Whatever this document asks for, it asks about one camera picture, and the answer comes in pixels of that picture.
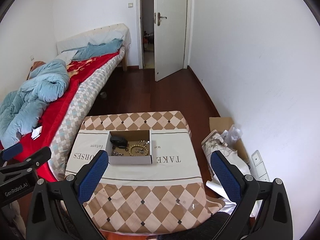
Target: door handle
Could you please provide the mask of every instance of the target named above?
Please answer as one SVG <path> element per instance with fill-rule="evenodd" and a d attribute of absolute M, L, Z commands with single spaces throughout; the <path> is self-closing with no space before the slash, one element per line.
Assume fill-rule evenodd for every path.
<path fill-rule="evenodd" d="M 166 19 L 167 19 L 167 17 L 161 16 L 160 13 L 158 13 L 158 26 L 160 26 L 160 23 L 161 23 L 161 19 L 162 19 L 162 18 L 166 18 Z"/>

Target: white pillow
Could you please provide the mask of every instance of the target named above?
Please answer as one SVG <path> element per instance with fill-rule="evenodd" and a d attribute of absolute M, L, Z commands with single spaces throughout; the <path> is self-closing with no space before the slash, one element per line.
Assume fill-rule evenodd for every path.
<path fill-rule="evenodd" d="M 62 59 L 66 63 L 66 65 L 68 66 L 71 63 L 73 57 L 75 56 L 75 54 L 77 52 L 78 52 L 77 49 L 76 50 L 70 50 L 70 51 L 64 51 L 60 55 L 58 55 L 56 57 L 56 59 Z"/>

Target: wall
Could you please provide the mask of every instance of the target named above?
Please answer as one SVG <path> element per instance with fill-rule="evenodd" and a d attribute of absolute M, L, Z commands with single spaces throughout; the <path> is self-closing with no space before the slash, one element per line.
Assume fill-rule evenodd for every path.
<path fill-rule="evenodd" d="M 141 0 L 142 2 L 142 29 L 147 33 L 154 33 L 154 0 Z"/>
<path fill-rule="evenodd" d="M 15 0 L 0 23 L 0 101 L 26 80 L 35 60 L 57 55 L 52 0 Z"/>
<path fill-rule="evenodd" d="M 294 239 L 320 209 L 320 26 L 303 0 L 195 0 L 190 66 L 289 196 Z"/>
<path fill-rule="evenodd" d="M 124 23 L 131 33 L 128 65 L 138 65 L 135 0 L 53 0 L 55 37 L 61 41 L 97 27 Z"/>

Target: blue comforter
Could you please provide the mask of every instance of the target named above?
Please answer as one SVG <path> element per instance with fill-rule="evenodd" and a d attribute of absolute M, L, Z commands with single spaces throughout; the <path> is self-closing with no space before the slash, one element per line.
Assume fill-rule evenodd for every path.
<path fill-rule="evenodd" d="M 5 149 L 32 132 L 49 103 L 67 90 L 69 81 L 65 62 L 55 59 L 32 71 L 19 90 L 4 98 L 0 106 L 0 141 Z"/>

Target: blue textured pad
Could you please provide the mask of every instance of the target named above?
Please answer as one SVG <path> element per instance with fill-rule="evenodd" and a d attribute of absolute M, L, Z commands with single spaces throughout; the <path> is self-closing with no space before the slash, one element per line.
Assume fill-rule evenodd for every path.
<path fill-rule="evenodd" d="M 232 202 L 239 204 L 242 198 L 241 187 L 227 166 L 215 152 L 211 154 L 210 164 L 229 199 Z"/>
<path fill-rule="evenodd" d="M 8 149 L 3 150 L 2 159 L 7 162 L 11 160 L 13 157 L 15 157 L 16 155 L 22 153 L 22 151 L 23 151 L 22 144 L 17 143 L 9 147 Z"/>
<path fill-rule="evenodd" d="M 92 166 L 88 174 L 79 185 L 78 200 L 82 204 L 90 200 L 94 190 L 96 189 L 103 173 L 108 167 L 109 157 L 107 152 L 101 154 L 96 163 Z"/>

